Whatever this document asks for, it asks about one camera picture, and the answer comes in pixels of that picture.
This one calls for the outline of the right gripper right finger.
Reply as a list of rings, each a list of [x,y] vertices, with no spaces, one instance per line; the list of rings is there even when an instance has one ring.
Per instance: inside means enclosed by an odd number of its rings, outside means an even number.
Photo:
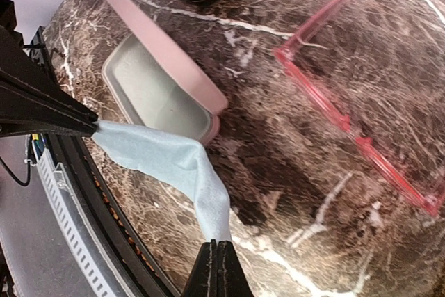
[[[218,243],[217,263],[217,296],[254,296],[232,242],[221,241]]]

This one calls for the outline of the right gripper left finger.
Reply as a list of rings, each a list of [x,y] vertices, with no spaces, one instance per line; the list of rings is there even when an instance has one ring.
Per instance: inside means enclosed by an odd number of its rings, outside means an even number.
[[[183,297],[217,296],[218,247],[213,239],[202,244],[182,292]]]

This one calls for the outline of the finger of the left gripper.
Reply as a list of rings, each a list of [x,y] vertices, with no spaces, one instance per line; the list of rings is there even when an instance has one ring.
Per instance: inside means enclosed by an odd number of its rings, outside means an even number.
[[[1,119],[1,137],[28,134],[55,134],[60,136],[91,137],[96,132],[96,119],[74,120],[63,125],[61,122],[19,121]]]
[[[97,114],[48,78],[1,28],[1,122],[47,127],[94,127]]]

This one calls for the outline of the light blue cloth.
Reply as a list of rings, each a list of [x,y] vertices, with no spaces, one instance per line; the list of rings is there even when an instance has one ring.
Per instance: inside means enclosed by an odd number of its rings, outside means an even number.
[[[183,193],[207,241],[232,240],[229,193],[200,142],[140,125],[105,120],[96,125],[92,139],[112,161]]]

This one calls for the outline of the pink glasses case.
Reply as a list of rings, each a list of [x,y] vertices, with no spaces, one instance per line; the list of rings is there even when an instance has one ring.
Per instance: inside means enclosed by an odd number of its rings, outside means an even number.
[[[132,0],[105,1],[131,31],[102,67],[126,120],[207,145],[219,132],[226,97]]]

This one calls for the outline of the pink translucent sunglasses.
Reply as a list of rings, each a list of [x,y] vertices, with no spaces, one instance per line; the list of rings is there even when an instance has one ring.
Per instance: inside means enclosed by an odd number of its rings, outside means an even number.
[[[439,213],[444,19],[429,0],[322,0],[275,57],[387,182]]]

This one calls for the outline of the black front rail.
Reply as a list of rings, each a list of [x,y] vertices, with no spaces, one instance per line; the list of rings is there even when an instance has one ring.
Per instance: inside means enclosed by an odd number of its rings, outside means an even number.
[[[93,223],[99,244],[111,252],[119,266],[143,296],[179,296],[179,290],[160,269],[136,236],[103,180],[82,138],[45,134],[51,159],[68,171],[74,183],[74,198],[81,212]]]

